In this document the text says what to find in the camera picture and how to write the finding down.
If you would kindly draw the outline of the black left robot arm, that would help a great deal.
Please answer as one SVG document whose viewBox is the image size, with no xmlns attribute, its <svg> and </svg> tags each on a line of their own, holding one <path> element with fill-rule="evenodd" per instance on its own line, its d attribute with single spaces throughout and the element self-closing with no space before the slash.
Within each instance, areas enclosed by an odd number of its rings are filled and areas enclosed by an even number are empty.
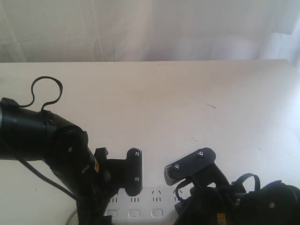
<svg viewBox="0 0 300 225">
<path fill-rule="evenodd" d="M 61 190 L 75 199 L 81 225 L 110 225 L 105 215 L 109 201 L 123 188 L 128 196 L 143 186 L 143 156 L 131 148 L 125 159 L 109 159 L 106 148 L 92 152 L 88 134 L 77 125 L 50 112 L 22 108 L 13 99 L 0 102 L 0 157 L 44 161 L 63 183 Z"/>
</svg>

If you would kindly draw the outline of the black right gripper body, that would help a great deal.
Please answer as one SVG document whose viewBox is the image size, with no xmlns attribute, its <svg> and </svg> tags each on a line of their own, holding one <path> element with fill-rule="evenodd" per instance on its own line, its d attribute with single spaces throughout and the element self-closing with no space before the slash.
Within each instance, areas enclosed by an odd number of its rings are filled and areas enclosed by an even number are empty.
<svg viewBox="0 0 300 225">
<path fill-rule="evenodd" d="M 175 205 L 179 216 L 176 225 L 237 225 L 234 206 L 225 190 L 229 181 L 221 170 L 212 163 L 204 168 L 192 171 L 188 169 L 184 181 L 175 189 L 180 203 Z M 179 189 L 193 183 L 191 196 L 183 199 Z"/>
</svg>

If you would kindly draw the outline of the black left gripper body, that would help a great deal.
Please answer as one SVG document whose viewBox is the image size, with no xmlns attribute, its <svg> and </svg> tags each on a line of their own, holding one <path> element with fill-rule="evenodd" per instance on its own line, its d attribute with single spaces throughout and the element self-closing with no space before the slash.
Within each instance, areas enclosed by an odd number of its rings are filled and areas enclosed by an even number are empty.
<svg viewBox="0 0 300 225">
<path fill-rule="evenodd" d="M 105 147 L 98 148 L 94 157 L 98 162 L 98 172 L 92 170 L 87 175 L 89 189 L 86 195 L 76 203 L 78 224 L 111 225 L 112 216 L 105 215 L 110 199 L 120 188 L 126 185 L 126 161 L 124 159 L 108 159 Z"/>
</svg>

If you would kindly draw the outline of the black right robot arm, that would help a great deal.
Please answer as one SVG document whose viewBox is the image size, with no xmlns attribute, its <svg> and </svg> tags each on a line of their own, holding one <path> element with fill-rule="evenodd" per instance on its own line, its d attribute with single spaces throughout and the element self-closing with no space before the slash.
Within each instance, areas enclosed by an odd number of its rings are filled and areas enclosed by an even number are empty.
<svg viewBox="0 0 300 225">
<path fill-rule="evenodd" d="M 167 185 L 176 185 L 177 225 L 298 225 L 300 190 L 277 180 L 261 187 L 246 173 L 229 182 L 210 148 L 195 150 L 165 166 Z"/>
</svg>

